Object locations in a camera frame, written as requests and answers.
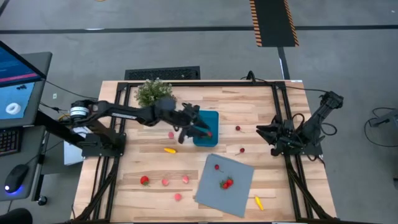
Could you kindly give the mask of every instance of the wooden tabletop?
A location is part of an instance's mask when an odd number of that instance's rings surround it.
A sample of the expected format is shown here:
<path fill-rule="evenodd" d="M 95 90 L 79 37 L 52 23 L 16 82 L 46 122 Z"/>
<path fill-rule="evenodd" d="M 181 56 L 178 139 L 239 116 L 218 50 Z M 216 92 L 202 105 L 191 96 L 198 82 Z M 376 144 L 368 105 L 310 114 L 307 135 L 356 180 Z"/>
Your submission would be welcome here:
<path fill-rule="evenodd" d="M 103 82 L 99 99 L 113 102 L 117 84 L 117 81 Z M 286 81 L 286 85 L 303 88 L 302 83 Z M 129 106 L 138 107 L 134 98 L 135 90 L 136 88 L 133 88 Z M 302 113 L 308 119 L 310 109 L 305 92 L 288 89 L 287 93 L 292 114 Z M 184 144 L 179 144 L 178 133 L 175 133 L 175 139 L 168 138 L 167 133 L 173 131 L 173 127 L 168 124 L 161 122 L 150 128 L 135 121 L 127 121 L 125 130 L 127 144 L 120 160 L 111 222 L 293 221 L 295 218 L 284 158 L 271 156 L 271 147 L 256 133 L 256 125 L 269 124 L 275 115 L 271 88 L 268 86 L 173 87 L 173 94 L 178 99 L 178 108 L 181 108 L 181 103 L 186 101 L 200 105 L 203 110 L 219 112 L 219 143 L 211 148 L 196 147 L 192 139 L 186 139 Z M 109 126 L 110 118 L 103 118 L 101 121 Z M 235 130 L 236 125 L 241 127 L 241 131 Z M 165 147 L 174 148 L 178 153 L 166 153 Z M 245 152 L 235 156 L 242 147 L 245 148 Z M 206 157 L 211 153 L 254 167 L 244 218 L 195 202 Z M 76 215 L 80 214 L 90 202 L 97 160 L 97 157 L 93 157 L 83 163 L 74 203 Z M 335 216 L 323 164 L 319 161 L 311 162 L 305 156 L 302 160 L 309 191 L 327 213 Z M 149 187 L 140 184 L 139 180 L 143 175 L 150 178 Z M 188 184 L 182 182 L 183 175 L 189 176 Z M 161 184 L 164 177 L 170 180 L 167 187 Z M 305 217 L 302 194 L 298 189 L 297 191 L 301 213 Z M 179 202 L 174 200 L 176 193 L 180 193 L 183 197 Z M 102 200 L 100 217 L 104 217 L 107 195 L 106 192 Z M 255 195 L 261 198 L 264 211 L 258 209 L 254 201 Z"/>

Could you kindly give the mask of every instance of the gray cutting board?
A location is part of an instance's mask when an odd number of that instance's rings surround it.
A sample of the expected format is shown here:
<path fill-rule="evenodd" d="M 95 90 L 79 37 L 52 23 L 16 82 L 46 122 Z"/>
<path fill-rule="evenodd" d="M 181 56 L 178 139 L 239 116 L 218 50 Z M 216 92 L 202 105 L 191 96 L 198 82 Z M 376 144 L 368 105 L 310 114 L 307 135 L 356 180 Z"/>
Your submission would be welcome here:
<path fill-rule="evenodd" d="M 254 168 L 216 154 L 206 159 L 195 201 L 238 217 L 244 217 Z M 224 190 L 220 182 L 230 176 L 234 184 Z"/>

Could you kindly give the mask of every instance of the yellow chili pepper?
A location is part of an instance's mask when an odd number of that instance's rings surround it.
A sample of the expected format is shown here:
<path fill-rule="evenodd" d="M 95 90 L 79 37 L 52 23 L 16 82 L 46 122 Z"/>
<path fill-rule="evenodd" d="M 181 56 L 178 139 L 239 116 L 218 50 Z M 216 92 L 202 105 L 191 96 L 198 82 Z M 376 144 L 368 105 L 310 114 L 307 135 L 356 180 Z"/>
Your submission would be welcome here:
<path fill-rule="evenodd" d="M 170 149 L 170 148 L 164 148 L 164 150 L 166 151 L 166 152 L 168 152 L 168 153 L 176 153 L 176 150 L 175 149 Z"/>
<path fill-rule="evenodd" d="M 259 197 L 257 197 L 257 196 L 255 196 L 254 198 L 256 199 L 256 203 L 257 203 L 257 205 L 259 206 L 260 210 L 261 210 L 261 211 L 263 211 L 263 210 L 264 210 L 264 208 L 262 207 L 262 204 L 261 204 L 260 198 L 259 198 Z"/>

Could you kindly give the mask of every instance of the green plant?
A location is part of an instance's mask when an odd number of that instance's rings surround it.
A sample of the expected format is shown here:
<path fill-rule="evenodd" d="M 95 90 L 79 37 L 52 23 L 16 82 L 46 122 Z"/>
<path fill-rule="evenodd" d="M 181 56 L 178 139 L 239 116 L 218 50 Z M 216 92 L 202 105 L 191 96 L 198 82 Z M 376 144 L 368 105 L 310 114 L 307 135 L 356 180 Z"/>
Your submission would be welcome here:
<path fill-rule="evenodd" d="M 153 105 L 157 100 L 165 97 L 177 100 L 172 94 L 172 85 L 159 79 L 154 81 L 147 80 L 138 87 L 136 93 L 136 99 L 141 107 Z"/>

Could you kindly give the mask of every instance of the black keyboard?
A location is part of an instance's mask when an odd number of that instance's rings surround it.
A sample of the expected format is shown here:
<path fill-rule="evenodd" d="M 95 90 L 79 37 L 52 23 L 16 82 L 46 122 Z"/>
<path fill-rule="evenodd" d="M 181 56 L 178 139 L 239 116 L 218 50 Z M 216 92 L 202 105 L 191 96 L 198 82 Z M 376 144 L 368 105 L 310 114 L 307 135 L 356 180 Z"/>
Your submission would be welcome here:
<path fill-rule="evenodd" d="M 152 68 L 126 70 L 125 80 L 199 80 L 199 67 Z"/>
<path fill-rule="evenodd" d="M 0 156 L 19 152 L 21 149 L 22 128 L 0 130 Z"/>

